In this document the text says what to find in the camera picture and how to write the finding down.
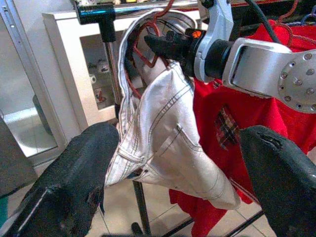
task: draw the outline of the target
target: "black metal stand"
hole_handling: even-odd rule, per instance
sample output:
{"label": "black metal stand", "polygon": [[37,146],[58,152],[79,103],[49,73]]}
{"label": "black metal stand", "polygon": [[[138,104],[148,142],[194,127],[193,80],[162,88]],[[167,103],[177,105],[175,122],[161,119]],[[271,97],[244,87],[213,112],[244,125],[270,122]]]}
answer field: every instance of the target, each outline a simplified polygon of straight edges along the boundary
{"label": "black metal stand", "polygon": [[242,223],[240,226],[238,226],[236,229],[231,231],[226,237],[233,237],[246,229],[248,226],[250,226],[252,223],[254,223],[256,220],[258,220],[260,217],[264,215],[263,211],[259,211],[257,214],[250,217],[248,220],[246,220],[244,223]]}
{"label": "black metal stand", "polygon": [[[151,233],[150,225],[149,225],[149,219],[148,219],[148,213],[147,213],[147,208],[146,208],[143,185],[142,185],[142,183],[139,183],[136,181],[133,181],[133,185],[134,185],[134,190],[135,190],[135,194],[136,194],[140,219],[141,219],[142,225],[143,225],[143,230],[144,230],[145,234],[151,235],[152,233]],[[141,229],[136,222],[134,222],[132,224],[132,231],[135,235],[142,234]]]}
{"label": "black metal stand", "polygon": [[[149,219],[148,219],[148,213],[147,213],[147,208],[146,208],[146,202],[145,202],[145,196],[144,196],[144,190],[143,190],[143,185],[139,182],[133,181],[134,185],[134,190],[135,190],[135,195],[137,199],[137,204],[138,204],[138,209],[139,209],[139,214],[140,218],[142,221],[143,225],[143,230],[146,235],[151,235],[151,230],[150,230],[150,225],[149,225]],[[248,220],[246,220],[244,223],[242,223],[240,226],[232,230],[228,235],[225,237],[233,237],[246,229],[248,226],[250,226],[252,223],[254,223],[256,220],[258,220],[261,216],[263,216],[264,213],[263,211],[259,211],[257,214],[254,216],[250,217]],[[169,237],[172,236],[173,234],[177,233],[181,229],[185,228],[189,224],[194,222],[192,218],[188,218],[184,220],[182,223],[180,223],[178,226],[170,230],[169,232],[165,233],[162,237]],[[133,233],[136,236],[142,235],[143,232],[139,226],[138,223],[134,222],[131,226]]]}

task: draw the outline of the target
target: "glass door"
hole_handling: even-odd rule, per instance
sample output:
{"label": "glass door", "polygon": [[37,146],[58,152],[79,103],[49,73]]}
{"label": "glass door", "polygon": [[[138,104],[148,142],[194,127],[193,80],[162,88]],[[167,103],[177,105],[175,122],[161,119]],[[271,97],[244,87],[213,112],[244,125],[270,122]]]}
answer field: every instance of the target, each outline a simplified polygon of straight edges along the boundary
{"label": "glass door", "polygon": [[57,147],[39,100],[1,16],[0,119],[6,123],[26,157]]}

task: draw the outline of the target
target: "chrome pole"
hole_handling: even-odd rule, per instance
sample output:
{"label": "chrome pole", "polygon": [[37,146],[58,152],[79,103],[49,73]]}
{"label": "chrome pole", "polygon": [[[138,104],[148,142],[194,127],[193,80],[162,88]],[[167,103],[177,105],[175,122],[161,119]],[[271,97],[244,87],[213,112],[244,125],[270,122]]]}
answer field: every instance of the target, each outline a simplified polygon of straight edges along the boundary
{"label": "chrome pole", "polygon": [[[165,8],[169,1],[142,2],[142,3],[127,3],[114,6],[116,19],[138,16],[154,8]],[[172,9],[192,9],[198,7],[197,0],[175,0]]]}
{"label": "chrome pole", "polygon": [[112,73],[111,81],[112,81],[112,87],[113,87],[114,102],[117,105],[120,105],[121,93],[120,93],[120,87],[119,87],[118,69],[117,69],[115,54],[114,54],[114,45],[113,45],[113,42],[104,42],[103,45],[105,47],[105,50],[108,56],[110,71]]}

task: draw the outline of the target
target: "red cable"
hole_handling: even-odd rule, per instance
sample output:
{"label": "red cable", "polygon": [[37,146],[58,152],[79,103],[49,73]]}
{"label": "red cable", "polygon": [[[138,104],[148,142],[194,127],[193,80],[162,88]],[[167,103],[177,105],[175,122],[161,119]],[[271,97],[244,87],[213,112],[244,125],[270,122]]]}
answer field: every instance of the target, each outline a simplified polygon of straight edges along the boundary
{"label": "red cable", "polygon": [[[168,5],[166,6],[166,8],[163,10],[163,11],[160,11],[160,12],[157,12],[154,17],[153,17],[153,20],[152,21],[149,21],[149,22],[146,22],[145,24],[143,24],[140,29],[139,29],[139,32],[138,32],[138,35],[135,39],[135,42],[134,42],[134,45],[133,45],[133,50],[134,52],[140,57],[140,59],[150,68],[153,68],[156,64],[156,61],[158,59],[158,56],[154,56],[154,59],[152,62],[150,62],[144,55],[143,53],[137,48],[137,44],[138,44],[138,40],[139,40],[139,37],[140,37],[140,34],[142,33],[142,31],[144,30],[145,27],[151,27],[153,28],[153,30],[155,31],[155,34],[157,36],[160,36],[160,31],[159,31],[159,28],[156,24],[157,22],[157,19],[159,17],[162,17],[164,16],[172,7],[172,4],[173,4],[174,0],[170,0]],[[163,59],[163,62],[164,64],[167,66],[168,65],[168,61],[166,59]]]}
{"label": "red cable", "polygon": [[288,31],[288,33],[289,33],[289,40],[287,42],[287,46],[288,47],[290,47],[292,45],[293,39],[304,40],[304,41],[307,41],[309,43],[316,44],[316,40],[314,40],[314,39],[310,39],[308,37],[304,37],[304,36],[299,36],[299,35],[293,34],[292,29],[288,25],[282,23],[285,18],[287,18],[287,17],[289,17],[290,15],[293,14],[293,12],[295,11],[295,9],[296,9],[296,7],[298,5],[298,2],[299,2],[299,0],[294,0],[294,3],[293,3],[293,6],[292,6],[291,10],[289,10],[286,14],[280,16],[278,18],[278,20],[276,21],[276,24],[275,24],[275,26],[283,27],[283,28],[285,28]]}
{"label": "red cable", "polygon": [[142,98],[142,96],[139,94],[139,92],[136,90],[136,88],[134,87],[133,83],[130,81],[129,75],[125,69],[125,76],[126,76],[126,80],[128,82],[129,87],[132,89],[133,93],[135,94],[135,96],[140,99]]}

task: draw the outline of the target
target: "orange light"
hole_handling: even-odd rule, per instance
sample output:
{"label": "orange light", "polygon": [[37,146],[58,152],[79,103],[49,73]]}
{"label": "orange light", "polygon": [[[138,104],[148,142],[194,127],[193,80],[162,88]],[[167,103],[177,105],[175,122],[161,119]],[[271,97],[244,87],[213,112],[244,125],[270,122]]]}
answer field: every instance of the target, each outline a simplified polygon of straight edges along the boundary
{"label": "orange light", "polygon": [[197,39],[197,38],[200,38],[200,36],[202,35],[202,32],[201,31],[194,31],[192,33],[192,36],[193,38]]}

